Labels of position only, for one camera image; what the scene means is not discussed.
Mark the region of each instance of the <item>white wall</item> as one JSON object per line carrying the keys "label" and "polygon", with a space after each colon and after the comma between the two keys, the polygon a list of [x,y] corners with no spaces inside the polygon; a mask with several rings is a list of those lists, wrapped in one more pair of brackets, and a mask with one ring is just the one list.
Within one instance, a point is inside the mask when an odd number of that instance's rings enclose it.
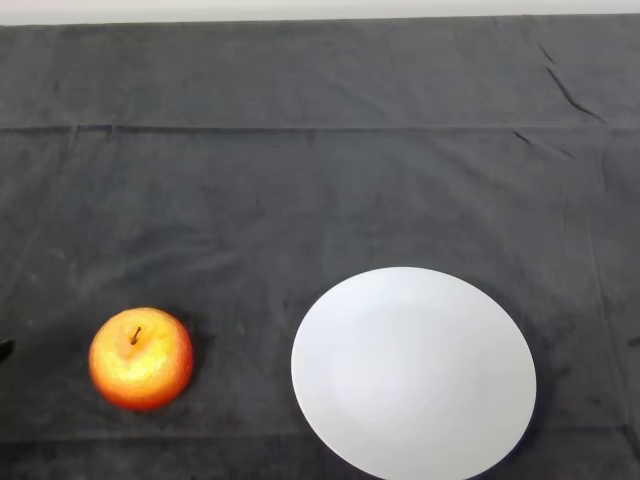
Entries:
{"label": "white wall", "polygon": [[0,0],[0,24],[640,12],[640,0]]}

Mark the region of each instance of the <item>apple stem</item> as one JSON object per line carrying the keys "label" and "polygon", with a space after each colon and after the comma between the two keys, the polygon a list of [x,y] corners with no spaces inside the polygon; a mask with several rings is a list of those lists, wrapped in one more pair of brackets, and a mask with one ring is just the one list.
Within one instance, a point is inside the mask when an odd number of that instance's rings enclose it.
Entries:
{"label": "apple stem", "polygon": [[136,343],[138,343],[138,334],[142,331],[142,327],[138,327],[138,330],[136,330],[136,333],[133,334],[133,338],[131,339],[131,345],[135,345]]}

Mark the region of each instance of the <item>apple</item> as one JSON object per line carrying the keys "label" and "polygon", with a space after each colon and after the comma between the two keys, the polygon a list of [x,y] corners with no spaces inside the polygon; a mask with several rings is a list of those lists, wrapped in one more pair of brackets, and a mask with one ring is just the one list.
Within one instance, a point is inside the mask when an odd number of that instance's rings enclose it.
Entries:
{"label": "apple", "polygon": [[189,383],[193,348],[186,328],[155,308],[125,310],[98,331],[89,373],[111,403],[146,411],[166,405]]}

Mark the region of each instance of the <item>plate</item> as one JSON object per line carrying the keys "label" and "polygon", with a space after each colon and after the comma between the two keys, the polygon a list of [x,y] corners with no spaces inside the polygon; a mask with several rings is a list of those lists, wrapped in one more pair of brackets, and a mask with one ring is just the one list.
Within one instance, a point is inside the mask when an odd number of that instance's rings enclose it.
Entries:
{"label": "plate", "polygon": [[325,293],[296,335],[291,375],[311,428],[387,480],[462,480],[503,459],[536,396],[509,315],[450,275],[395,267]]}

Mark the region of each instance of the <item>black object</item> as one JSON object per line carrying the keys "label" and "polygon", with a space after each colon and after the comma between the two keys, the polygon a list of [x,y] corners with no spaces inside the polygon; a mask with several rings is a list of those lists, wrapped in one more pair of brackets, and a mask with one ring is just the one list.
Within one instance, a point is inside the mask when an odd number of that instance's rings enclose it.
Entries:
{"label": "black object", "polygon": [[15,340],[3,340],[0,342],[0,363],[11,356],[16,348]]}

